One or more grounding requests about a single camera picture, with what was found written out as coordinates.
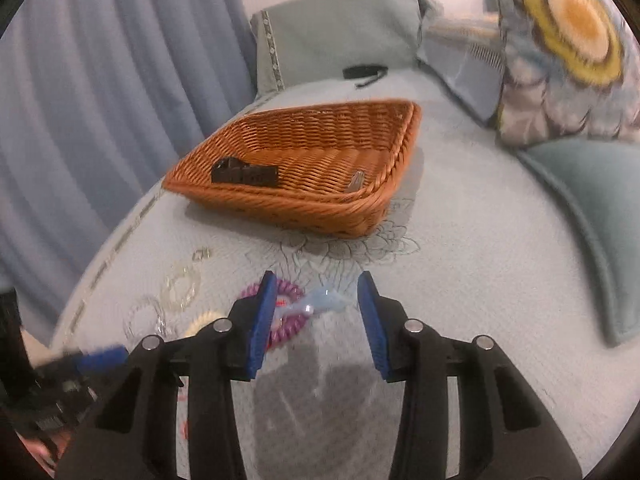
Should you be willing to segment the large floral pillow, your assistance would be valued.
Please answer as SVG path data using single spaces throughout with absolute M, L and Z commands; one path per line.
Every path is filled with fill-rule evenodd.
M 497 3 L 505 144 L 562 136 L 638 142 L 639 44 L 613 0 Z

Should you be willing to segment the teal cushion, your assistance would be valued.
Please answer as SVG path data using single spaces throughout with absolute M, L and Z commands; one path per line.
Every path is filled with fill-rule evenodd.
M 561 139 L 515 155 L 551 192 L 584 241 L 605 340 L 639 335 L 639 147 Z

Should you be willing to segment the blue curtain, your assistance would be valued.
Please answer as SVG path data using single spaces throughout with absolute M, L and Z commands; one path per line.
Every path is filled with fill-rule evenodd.
M 131 207 L 254 98 L 241 0 L 26 0 L 1 39 L 1 264 L 54 318 Z

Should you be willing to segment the brown wicker basket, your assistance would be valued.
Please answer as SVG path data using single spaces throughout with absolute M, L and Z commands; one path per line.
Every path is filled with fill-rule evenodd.
M 421 107 L 402 99 L 266 110 L 223 126 L 168 171 L 163 187 L 248 218 L 343 238 L 365 236 L 385 219 L 413 153 Z M 278 166 L 277 188 L 220 184 L 213 163 L 236 157 Z M 345 188 L 366 173 L 356 193 Z

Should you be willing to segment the striped blue pillow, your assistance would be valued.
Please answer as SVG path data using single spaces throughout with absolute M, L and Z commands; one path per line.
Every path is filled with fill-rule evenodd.
M 416 56 L 484 124 L 494 118 L 504 71 L 498 15 L 424 18 Z

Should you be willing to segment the teal headboard cover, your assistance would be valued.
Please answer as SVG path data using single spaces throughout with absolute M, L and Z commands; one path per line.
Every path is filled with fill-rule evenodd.
M 260 96 L 325 79 L 352 66 L 411 67 L 424 18 L 437 0 L 288 0 L 256 12 Z

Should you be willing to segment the black wrist watch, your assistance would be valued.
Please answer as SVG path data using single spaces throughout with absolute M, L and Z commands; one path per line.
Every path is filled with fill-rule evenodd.
M 210 170 L 213 183 L 277 188 L 279 167 L 250 164 L 236 157 L 224 157 L 213 163 Z

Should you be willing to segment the light blue hair clip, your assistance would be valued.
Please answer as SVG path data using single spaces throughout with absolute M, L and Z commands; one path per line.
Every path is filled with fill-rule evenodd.
M 334 311 L 343 312 L 349 305 L 349 299 L 333 289 L 316 288 L 305 296 L 277 310 L 278 318 L 292 318 L 303 315 L 312 318 L 315 315 Z

